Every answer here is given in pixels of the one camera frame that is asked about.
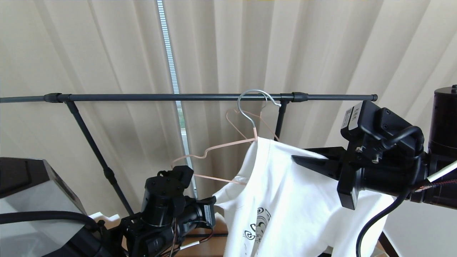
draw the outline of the silver metal hook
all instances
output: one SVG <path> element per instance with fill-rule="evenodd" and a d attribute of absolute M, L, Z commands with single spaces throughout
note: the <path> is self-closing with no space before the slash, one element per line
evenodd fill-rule
<path fill-rule="evenodd" d="M 275 99 L 273 99 L 273 97 L 271 97 L 271 95 L 270 95 L 269 93 L 267 93 L 267 92 L 265 92 L 265 91 L 263 91 L 263 90 L 260 90 L 260 89 L 251 89 L 251 90 L 248 90 L 248 91 L 242 93 L 242 94 L 238 97 L 238 101 L 237 101 L 238 110 L 239 110 L 239 112 L 240 112 L 241 114 L 243 114 L 243 116 L 245 116 L 248 120 L 251 121 L 252 126 L 255 128 L 255 122 L 254 122 L 254 120 L 251 119 L 251 117 L 249 117 L 246 113 L 244 113 L 243 109 L 241 109 L 241 99 L 243 98 L 243 96 L 244 96 L 245 94 L 250 93 L 250 92 L 259 92 L 260 94 L 262 94 L 263 96 L 265 96 L 265 99 L 267 100 L 267 101 L 266 101 L 267 103 L 268 103 L 268 99 L 267 99 L 267 97 L 268 97 L 274 105 L 281 107 L 281 104 L 275 102 Z"/>

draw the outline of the bolt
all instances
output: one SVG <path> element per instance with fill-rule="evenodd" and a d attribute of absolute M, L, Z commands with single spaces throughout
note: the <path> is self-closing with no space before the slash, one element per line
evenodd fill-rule
<path fill-rule="evenodd" d="M 378 164 L 379 163 L 379 155 L 376 155 L 375 158 L 373 158 L 372 163 Z"/>

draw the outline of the beige curtain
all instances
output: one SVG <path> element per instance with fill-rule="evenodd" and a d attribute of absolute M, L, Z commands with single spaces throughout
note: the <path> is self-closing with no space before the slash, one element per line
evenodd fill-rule
<path fill-rule="evenodd" d="M 1 96 L 172 93 L 153 1 L 0 1 Z M 184 155 L 173 102 L 77 102 L 134 211 Z M 126 211 L 64 104 L 1 104 L 1 155 L 44 158 L 86 211 Z"/>
<path fill-rule="evenodd" d="M 165 1 L 165 13 L 183 93 L 378 94 L 388 107 L 428 137 L 433 91 L 457 84 L 457 1 Z M 346 146 L 344 112 L 355 102 L 292 103 L 281 134 L 301 148 Z M 225 121 L 231 102 L 185 102 L 190 152 L 236 139 Z M 259 111 L 260 103 L 246 105 Z M 277 107 L 264 111 L 274 128 Z M 236 120 L 249 137 L 250 123 Z M 272 138 L 259 124 L 260 135 Z M 197 173 L 231 179 L 246 146 L 215 150 L 193 160 Z M 223 184 L 197 178 L 199 196 Z M 435 231 L 432 206 L 406 203 L 391 214 L 386 233 L 403 256 L 449 255 L 455 226 Z M 418 227 L 422 233 L 408 230 Z"/>

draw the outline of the shirt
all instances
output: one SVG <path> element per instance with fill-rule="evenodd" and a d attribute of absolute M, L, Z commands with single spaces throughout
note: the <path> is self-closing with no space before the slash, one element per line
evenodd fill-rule
<path fill-rule="evenodd" d="M 314 257 L 327 246 L 333 256 L 355 256 L 364 224 L 389 206 L 388 195 L 362 191 L 356 210 L 343 208 L 338 181 L 293 162 L 291 155 L 323 156 L 269 139 L 258 138 L 233 179 L 214 196 L 228 227 L 225 257 Z M 373 252 L 386 217 L 365 234 L 362 256 Z"/>

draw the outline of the clothing rack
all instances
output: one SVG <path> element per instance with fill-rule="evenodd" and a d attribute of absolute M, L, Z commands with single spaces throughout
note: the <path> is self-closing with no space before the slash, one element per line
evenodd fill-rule
<path fill-rule="evenodd" d="M 90 148 L 97 157 L 105 178 L 113 186 L 114 191 L 121 200 L 129 215 L 134 215 L 127 199 L 124 196 L 114 172 L 108 166 L 103 155 L 98 149 L 89 129 L 87 128 L 75 102 L 101 102 L 101 101 L 237 101 L 240 94 L 61 94 L 50 93 L 44 96 L 15 96 L 0 97 L 0 103 L 18 103 L 18 102 L 48 102 L 48 103 L 65 103 L 74 116 L 76 123 L 81 129 L 84 137 L 89 143 Z M 278 119 L 276 122 L 275 134 L 279 138 L 281 134 L 282 122 L 286 113 L 287 104 L 291 102 L 305 101 L 376 101 L 377 95 L 312 95 L 302 92 L 271 94 L 275 101 L 281 103 L 279 108 Z M 242 101 L 264 101 L 262 94 L 246 94 Z"/>

